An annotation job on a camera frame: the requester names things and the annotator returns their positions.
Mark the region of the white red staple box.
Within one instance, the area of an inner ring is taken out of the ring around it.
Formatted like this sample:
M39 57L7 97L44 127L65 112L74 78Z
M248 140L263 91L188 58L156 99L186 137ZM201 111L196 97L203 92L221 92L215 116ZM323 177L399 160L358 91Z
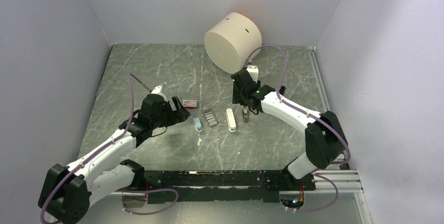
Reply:
M198 107L198 100L184 99L182 100L182 106L188 109L196 109Z

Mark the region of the staple tray with staples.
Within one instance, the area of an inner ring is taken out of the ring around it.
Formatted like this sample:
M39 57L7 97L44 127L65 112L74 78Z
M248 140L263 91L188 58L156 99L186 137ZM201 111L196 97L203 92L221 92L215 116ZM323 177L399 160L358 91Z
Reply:
M214 127L218 124L215 114L211 109L204 111L204 116L210 127Z

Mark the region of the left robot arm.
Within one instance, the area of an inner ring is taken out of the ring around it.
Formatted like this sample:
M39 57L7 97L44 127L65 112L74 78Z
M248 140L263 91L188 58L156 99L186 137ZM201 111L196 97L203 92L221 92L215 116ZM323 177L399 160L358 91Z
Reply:
M157 128L168 128L186 121L190 112L174 96L171 101L161 94L148 94L141 108L101 145L66 166L55 164L43 183L38 200L41 223L77 223L100 199L118 189L146 189L145 170L137 162L125 160L114 169L110 166L126 153L153 136Z

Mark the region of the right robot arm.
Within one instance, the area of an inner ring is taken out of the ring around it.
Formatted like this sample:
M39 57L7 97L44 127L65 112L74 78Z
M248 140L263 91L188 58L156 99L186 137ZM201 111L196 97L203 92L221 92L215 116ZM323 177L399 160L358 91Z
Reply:
M343 152L348 143L335 113L320 113L307 109L284 97L285 86L277 89L255 81L249 68L231 75L232 102L259 113L269 114L298 130L305 138L305 151L286 166L283 184L288 189L301 185L303 177L315 170L325 169Z

